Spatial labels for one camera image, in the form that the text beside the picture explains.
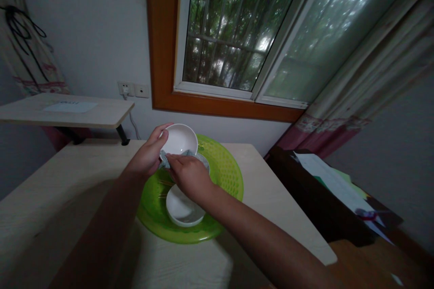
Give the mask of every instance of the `glass pane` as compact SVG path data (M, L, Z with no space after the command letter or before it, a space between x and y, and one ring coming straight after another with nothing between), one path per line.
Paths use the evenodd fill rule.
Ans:
M190 0L183 80L251 91L292 0Z
M394 0L315 0L267 96L312 102Z

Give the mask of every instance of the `wooden window frame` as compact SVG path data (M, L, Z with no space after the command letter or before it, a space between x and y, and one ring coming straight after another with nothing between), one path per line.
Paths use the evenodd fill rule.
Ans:
M294 123L302 109L174 91L179 0L146 0L152 108Z

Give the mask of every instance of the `table leg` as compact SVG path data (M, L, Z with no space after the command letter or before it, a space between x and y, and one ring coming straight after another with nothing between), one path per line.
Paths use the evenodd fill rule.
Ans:
M123 130L122 124L116 128L116 131L118 132L119 136L121 137L122 145L127 145L130 142L130 139L127 139L127 135L125 134L125 131Z

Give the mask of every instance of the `white wall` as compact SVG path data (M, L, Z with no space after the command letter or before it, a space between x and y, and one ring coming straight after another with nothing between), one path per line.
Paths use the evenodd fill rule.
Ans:
M122 99L117 81L150 84L146 0L26 0L34 21L48 35L72 92ZM265 155L288 123L152 110L151 99L132 98L142 138L172 121L220 142L251 143ZM123 123L134 139L129 121Z
M0 106L23 98L0 59ZM0 124L0 200L55 154L38 126Z
M434 255L434 73L326 161L404 219Z

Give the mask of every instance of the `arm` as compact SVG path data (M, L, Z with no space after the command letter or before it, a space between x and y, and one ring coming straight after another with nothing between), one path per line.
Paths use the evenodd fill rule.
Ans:
M168 156L180 189L221 223L278 288L336 288L326 267L278 226L214 185L194 157Z
M49 288L107 288L112 284L143 187L157 171L172 123L155 128L104 197L101 206Z

